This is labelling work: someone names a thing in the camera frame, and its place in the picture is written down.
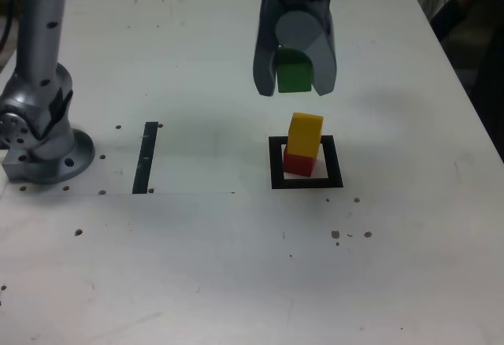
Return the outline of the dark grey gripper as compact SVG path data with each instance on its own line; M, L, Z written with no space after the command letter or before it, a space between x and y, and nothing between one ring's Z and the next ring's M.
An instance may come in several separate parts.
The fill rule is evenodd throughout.
M260 95L273 96L276 82L280 93L326 95L336 72L329 0L261 0L253 63Z

